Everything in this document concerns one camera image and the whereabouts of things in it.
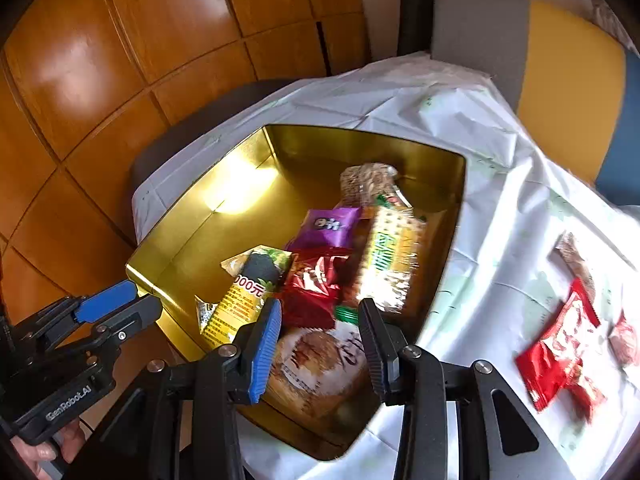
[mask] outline gold metal box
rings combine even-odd
[[[348,166],[385,162],[428,227],[421,263],[424,303],[398,324],[415,340],[436,293],[455,232],[465,177],[459,154],[413,142],[341,128],[271,124],[257,130],[195,182],[156,224],[127,264],[143,292],[160,297],[158,325],[185,359],[209,350],[200,336],[195,296],[217,303],[233,279],[220,262],[256,245],[282,248],[308,209],[340,200],[340,173]],[[327,420],[296,422],[286,406],[263,397],[239,411],[280,440],[317,458],[341,456],[379,406],[370,386]]]

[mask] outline human hand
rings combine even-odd
[[[86,437],[80,429],[80,420],[76,418],[76,420],[71,421],[62,428],[60,430],[60,437],[62,437],[62,444],[60,445],[62,458],[64,458],[67,463],[70,463],[86,441]],[[37,446],[28,446],[19,436],[14,436],[11,439],[11,443],[14,445],[20,458],[24,460],[24,463],[33,471],[33,474],[38,480],[51,480],[51,477],[39,464],[39,462],[50,462],[55,459],[56,452],[50,444],[43,442]]]

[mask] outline blue gripper pad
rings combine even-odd
[[[76,319],[80,323],[95,323],[137,297],[136,284],[124,280],[84,300],[75,312]]]
[[[276,343],[280,335],[280,325],[282,324],[282,308],[280,301],[271,298],[273,307],[267,319],[262,339],[255,353],[252,363],[252,378],[249,384],[249,399],[252,404],[257,404],[260,396],[267,389],[267,380],[271,370],[271,362],[276,351]]]

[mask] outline cable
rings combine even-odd
[[[89,431],[91,431],[92,433],[94,432],[94,428],[89,426],[81,416],[79,416],[78,418],[80,419],[80,422],[82,422],[89,429]]]

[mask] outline screw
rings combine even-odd
[[[233,357],[238,353],[238,347],[236,345],[226,344],[218,348],[218,354],[222,357]]]
[[[402,350],[402,355],[409,359],[417,359],[422,355],[422,350],[416,345],[407,345]]]
[[[489,361],[476,361],[474,364],[476,370],[478,370],[481,374],[490,374],[494,371],[493,365]]]
[[[164,370],[165,364],[166,363],[162,359],[153,359],[152,361],[148,362],[148,364],[146,365],[146,369],[153,374],[157,374],[158,372]]]

